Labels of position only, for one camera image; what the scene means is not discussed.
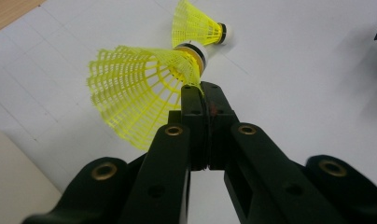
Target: brown wooden surface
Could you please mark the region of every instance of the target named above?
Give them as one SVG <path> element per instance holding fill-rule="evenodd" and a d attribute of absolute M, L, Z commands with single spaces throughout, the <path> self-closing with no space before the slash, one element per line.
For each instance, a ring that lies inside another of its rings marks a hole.
<path fill-rule="evenodd" d="M 45 0 L 0 0 L 0 30 Z"/>

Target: shuttlecock cork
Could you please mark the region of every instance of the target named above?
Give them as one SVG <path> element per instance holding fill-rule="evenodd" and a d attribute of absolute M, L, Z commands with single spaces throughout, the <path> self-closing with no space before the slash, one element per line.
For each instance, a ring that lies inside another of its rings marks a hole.
<path fill-rule="evenodd" d="M 91 100 L 119 137 L 148 150 L 169 111 L 180 109 L 181 87 L 200 88 L 206 60 L 206 50 L 195 41 L 175 49 L 101 49 L 90 62 Z"/>
<path fill-rule="evenodd" d="M 226 45 L 232 39 L 232 28 L 216 22 L 187 0 L 181 0 L 175 8 L 172 25 L 172 45 L 185 40 L 195 40 L 203 45 Z"/>

